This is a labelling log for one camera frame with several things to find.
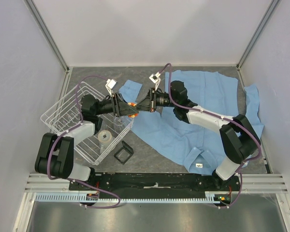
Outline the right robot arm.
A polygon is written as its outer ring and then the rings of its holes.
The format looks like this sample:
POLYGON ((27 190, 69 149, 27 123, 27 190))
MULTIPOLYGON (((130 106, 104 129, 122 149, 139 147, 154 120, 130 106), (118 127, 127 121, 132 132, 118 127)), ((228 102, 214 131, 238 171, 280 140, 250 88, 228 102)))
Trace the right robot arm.
POLYGON ((168 92, 151 88, 136 104, 141 114, 132 130, 164 157, 189 172, 213 174, 212 186, 223 190, 261 142, 245 115, 224 116, 188 98, 181 81, 168 92))

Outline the light blue button shirt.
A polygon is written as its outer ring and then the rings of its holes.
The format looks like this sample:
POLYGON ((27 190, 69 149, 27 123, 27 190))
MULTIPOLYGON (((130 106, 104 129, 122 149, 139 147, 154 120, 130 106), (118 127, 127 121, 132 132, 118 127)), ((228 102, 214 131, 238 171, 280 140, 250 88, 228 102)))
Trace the light blue button shirt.
MULTIPOLYGON (((206 110, 226 116, 239 114, 236 78, 218 72, 177 70, 172 73, 172 80, 182 81, 188 98, 206 110)), ((211 175, 226 156, 217 133, 178 120, 171 107, 164 107, 161 113, 140 112, 131 130, 190 173, 211 175)))

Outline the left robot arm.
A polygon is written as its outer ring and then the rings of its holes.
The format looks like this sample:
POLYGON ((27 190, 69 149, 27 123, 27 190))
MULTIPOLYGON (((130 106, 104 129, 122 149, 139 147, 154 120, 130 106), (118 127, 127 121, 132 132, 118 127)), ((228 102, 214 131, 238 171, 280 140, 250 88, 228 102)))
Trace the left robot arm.
POLYGON ((74 147, 99 132, 102 126, 101 115, 112 113, 116 117, 139 113, 136 104, 126 102, 119 93, 114 93, 100 101, 86 94, 77 103, 80 121, 61 133, 43 135, 35 161, 35 171, 49 179, 80 180, 80 185, 91 190, 96 186, 96 177, 91 168, 74 162, 74 147))

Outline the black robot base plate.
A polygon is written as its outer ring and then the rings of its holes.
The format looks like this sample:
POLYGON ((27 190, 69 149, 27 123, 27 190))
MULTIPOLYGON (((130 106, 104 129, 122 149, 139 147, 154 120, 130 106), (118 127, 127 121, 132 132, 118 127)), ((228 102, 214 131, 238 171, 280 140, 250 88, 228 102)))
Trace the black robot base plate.
POLYGON ((201 197, 206 191, 240 189, 237 176, 222 181, 215 176, 179 173, 95 173, 86 184, 119 197, 201 197))

